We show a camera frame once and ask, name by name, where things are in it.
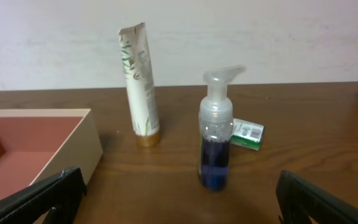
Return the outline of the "white Pantene tube gold cap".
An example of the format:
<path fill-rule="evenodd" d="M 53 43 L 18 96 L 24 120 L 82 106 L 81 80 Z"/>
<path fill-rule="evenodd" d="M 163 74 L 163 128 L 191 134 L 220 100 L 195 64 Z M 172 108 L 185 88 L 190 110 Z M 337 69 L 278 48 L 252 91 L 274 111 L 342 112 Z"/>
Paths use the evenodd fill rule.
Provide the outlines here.
<path fill-rule="evenodd" d="M 132 127 L 142 147 L 160 140 L 160 123 L 145 23 L 118 32 Z"/>

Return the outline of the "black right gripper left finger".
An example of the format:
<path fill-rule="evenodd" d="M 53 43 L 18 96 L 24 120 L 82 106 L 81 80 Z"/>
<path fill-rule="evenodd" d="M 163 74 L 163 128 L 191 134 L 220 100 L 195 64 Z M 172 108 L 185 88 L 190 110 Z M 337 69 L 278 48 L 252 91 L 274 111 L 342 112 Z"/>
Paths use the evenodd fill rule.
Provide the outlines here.
<path fill-rule="evenodd" d="M 81 169 L 63 169 L 0 200 L 0 223 L 73 223 L 86 194 Z"/>

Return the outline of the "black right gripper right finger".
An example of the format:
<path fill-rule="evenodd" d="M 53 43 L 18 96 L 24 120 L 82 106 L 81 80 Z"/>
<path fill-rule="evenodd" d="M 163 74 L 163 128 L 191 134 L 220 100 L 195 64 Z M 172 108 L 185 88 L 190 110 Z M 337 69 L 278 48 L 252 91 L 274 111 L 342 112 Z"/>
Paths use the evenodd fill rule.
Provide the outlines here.
<path fill-rule="evenodd" d="M 358 224 L 358 208 L 288 170 L 280 173 L 276 196 L 281 224 Z"/>

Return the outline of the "green white soap box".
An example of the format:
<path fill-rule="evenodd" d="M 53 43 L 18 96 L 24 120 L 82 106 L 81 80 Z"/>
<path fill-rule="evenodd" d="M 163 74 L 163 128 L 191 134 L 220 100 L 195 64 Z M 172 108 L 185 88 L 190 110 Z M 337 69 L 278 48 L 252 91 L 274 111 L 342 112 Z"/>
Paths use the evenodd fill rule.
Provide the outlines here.
<path fill-rule="evenodd" d="M 258 151 L 264 134 L 264 126 L 241 119 L 234 119 L 231 143 Z"/>

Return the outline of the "white pink-lined box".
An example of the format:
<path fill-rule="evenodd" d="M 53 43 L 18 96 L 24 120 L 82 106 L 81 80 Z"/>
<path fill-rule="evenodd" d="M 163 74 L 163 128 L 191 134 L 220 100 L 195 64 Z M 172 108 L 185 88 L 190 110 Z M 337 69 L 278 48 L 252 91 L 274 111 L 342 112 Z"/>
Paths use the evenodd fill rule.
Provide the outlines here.
<path fill-rule="evenodd" d="M 0 110 L 0 200 L 68 167 L 89 182 L 103 150 L 89 109 Z"/>

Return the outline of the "clear foam pump bottle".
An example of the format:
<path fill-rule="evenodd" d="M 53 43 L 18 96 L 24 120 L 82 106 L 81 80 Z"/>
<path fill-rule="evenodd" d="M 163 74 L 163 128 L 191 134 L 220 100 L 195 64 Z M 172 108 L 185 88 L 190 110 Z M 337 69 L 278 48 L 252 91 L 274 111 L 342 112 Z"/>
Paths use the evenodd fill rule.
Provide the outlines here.
<path fill-rule="evenodd" d="M 228 85 L 246 71 L 243 65 L 219 68 L 204 73 L 207 94 L 201 100 L 198 121 L 200 127 L 200 158 L 198 177 L 212 191 L 225 188 L 233 131 L 233 104 L 227 96 Z"/>

